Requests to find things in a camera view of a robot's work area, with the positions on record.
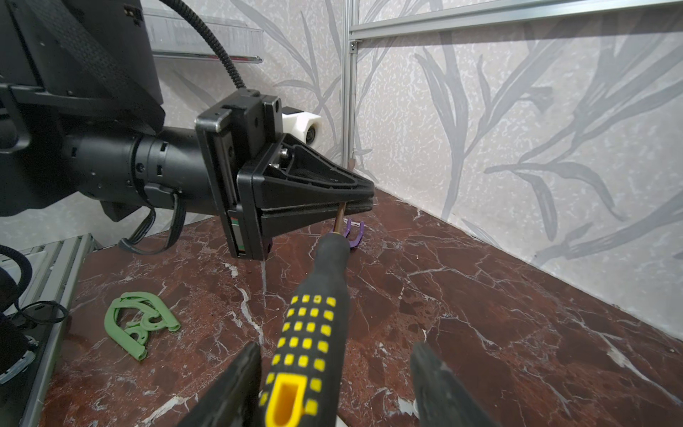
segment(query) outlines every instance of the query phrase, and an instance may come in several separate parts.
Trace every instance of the red marble surface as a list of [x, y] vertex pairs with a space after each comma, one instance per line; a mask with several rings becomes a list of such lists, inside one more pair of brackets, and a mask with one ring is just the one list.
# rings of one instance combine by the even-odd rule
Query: red marble surface
[[[419, 425], [408, 358], [424, 340], [502, 426], [683, 425], [681, 342], [385, 193], [354, 220], [367, 234], [347, 270], [339, 414], [350, 427]], [[267, 371], [329, 228], [277, 238], [265, 263], [230, 258], [216, 219], [161, 255], [89, 255], [41, 426], [174, 426], [249, 341]], [[142, 362], [103, 326], [133, 290], [158, 294], [182, 324], [152, 333]]]

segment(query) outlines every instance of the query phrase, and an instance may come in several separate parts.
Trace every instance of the wall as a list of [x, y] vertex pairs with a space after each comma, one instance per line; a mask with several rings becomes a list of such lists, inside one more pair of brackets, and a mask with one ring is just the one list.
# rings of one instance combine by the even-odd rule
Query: wall
[[[314, 147], [331, 159], [341, 158], [341, 45], [342, 0], [186, 0], [200, 15], [247, 22], [265, 31], [262, 64], [237, 64], [248, 87], [278, 95], [284, 105], [319, 113], [324, 127]], [[156, 0], [144, 7], [165, 8]], [[234, 91], [225, 69], [217, 61], [156, 59], [164, 97], [167, 126], [194, 127], [206, 107]], [[92, 233], [104, 246], [129, 236], [147, 215], [141, 209], [114, 223], [99, 202], [80, 193], [42, 210], [27, 210], [0, 218], [0, 243], [17, 249]], [[187, 221], [203, 215], [188, 214]], [[166, 230], [171, 212], [159, 210], [150, 233]]]
[[[362, 0], [361, 22], [384, 8], [395, 17], [442, 6]], [[683, 338], [682, 15], [632, 10], [364, 42], [357, 168]]]

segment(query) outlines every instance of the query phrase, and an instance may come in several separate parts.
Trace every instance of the handle grip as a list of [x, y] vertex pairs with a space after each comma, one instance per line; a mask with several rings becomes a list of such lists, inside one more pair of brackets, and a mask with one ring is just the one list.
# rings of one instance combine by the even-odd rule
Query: handle grip
[[323, 236], [313, 271], [294, 292], [259, 401], [265, 427], [335, 425], [348, 329], [349, 253], [343, 236]]

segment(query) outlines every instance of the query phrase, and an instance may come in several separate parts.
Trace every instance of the horizontal metal beam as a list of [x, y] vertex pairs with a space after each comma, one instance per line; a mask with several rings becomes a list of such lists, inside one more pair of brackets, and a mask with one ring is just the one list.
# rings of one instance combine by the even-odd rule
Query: horizontal metal beam
[[683, 3], [681, 0], [496, 0], [353, 25], [351, 40], [403, 36], [525, 20]]

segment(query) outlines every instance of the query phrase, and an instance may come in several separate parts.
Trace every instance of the yellow square dot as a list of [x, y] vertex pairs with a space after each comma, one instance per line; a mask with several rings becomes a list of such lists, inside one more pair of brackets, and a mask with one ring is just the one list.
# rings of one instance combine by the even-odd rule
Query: yellow square dot
[[313, 367], [321, 372], [325, 371], [325, 361], [322, 359], [316, 359], [315, 362], [313, 362]]
[[320, 378], [313, 378], [311, 380], [311, 390], [320, 393], [320, 390], [322, 390], [322, 380]]
[[306, 400], [306, 407], [304, 408], [304, 413], [306, 415], [317, 415], [318, 414], [318, 402], [313, 399]]
[[327, 344], [327, 341], [318, 341], [318, 350], [327, 354], [327, 350], [329, 350], [329, 349], [330, 349], [330, 344]]

